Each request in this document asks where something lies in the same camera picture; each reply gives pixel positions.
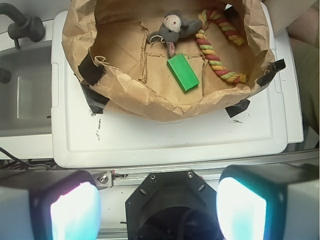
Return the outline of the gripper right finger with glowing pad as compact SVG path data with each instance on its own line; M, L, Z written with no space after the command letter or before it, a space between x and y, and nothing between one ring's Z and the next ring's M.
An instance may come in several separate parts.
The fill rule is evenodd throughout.
M216 195L227 240L318 240L320 168L312 163L233 164Z

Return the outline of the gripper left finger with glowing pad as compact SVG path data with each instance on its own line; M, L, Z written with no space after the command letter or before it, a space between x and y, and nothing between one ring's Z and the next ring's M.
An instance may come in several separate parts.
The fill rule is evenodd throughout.
M2 240L95 240L101 219L101 196L88 171L0 173Z

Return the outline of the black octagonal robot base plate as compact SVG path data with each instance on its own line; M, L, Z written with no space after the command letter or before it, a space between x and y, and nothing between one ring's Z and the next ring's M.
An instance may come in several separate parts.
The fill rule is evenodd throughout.
M130 240L222 240L217 192L192 170L150 173L125 202Z

